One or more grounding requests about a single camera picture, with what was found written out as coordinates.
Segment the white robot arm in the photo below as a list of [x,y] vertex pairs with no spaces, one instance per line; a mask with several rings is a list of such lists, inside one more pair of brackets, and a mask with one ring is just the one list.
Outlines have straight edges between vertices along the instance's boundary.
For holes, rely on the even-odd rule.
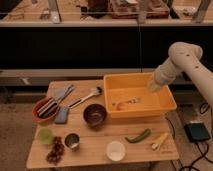
[[213,109],[213,72],[201,62],[203,50],[200,46],[185,42],[175,42],[168,50],[168,58],[153,72],[147,88],[159,91],[164,85],[171,84],[176,77],[185,72],[203,98]]

